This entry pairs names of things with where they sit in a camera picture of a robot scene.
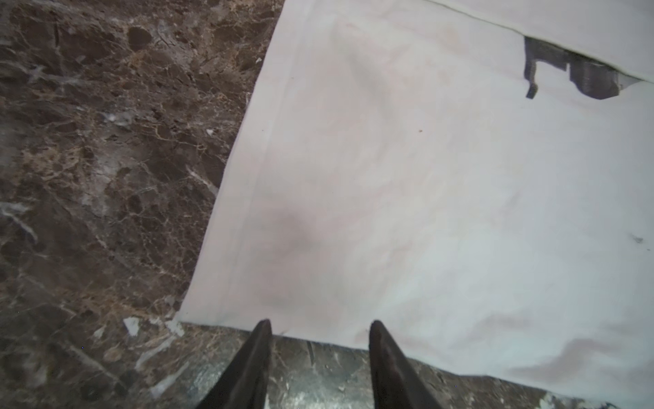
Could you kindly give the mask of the white t-shirt with black print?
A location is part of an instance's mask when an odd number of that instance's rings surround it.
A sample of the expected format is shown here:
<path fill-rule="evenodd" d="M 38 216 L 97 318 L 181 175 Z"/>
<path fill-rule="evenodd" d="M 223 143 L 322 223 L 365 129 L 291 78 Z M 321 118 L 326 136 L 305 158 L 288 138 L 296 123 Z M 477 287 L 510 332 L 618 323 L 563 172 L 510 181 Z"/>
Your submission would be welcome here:
<path fill-rule="evenodd" d="M 177 317 L 652 407 L 652 2 L 286 2 Z"/>

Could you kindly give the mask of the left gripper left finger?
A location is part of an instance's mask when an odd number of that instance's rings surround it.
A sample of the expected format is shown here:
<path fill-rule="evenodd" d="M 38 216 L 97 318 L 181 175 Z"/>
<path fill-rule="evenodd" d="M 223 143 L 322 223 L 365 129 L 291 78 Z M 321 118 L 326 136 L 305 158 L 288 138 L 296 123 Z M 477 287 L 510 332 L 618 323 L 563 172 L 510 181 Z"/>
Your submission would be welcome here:
<path fill-rule="evenodd" d="M 272 341 L 271 321 L 259 321 L 197 409 L 264 409 Z"/>

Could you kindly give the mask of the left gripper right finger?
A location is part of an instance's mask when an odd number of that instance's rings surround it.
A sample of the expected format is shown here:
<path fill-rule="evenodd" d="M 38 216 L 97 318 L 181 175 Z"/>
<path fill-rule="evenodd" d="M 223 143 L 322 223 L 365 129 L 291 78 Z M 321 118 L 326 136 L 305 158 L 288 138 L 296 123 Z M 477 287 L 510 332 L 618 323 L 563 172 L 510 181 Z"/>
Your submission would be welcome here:
<path fill-rule="evenodd" d="M 442 409 L 381 320 L 371 324 L 369 356 L 376 409 Z"/>

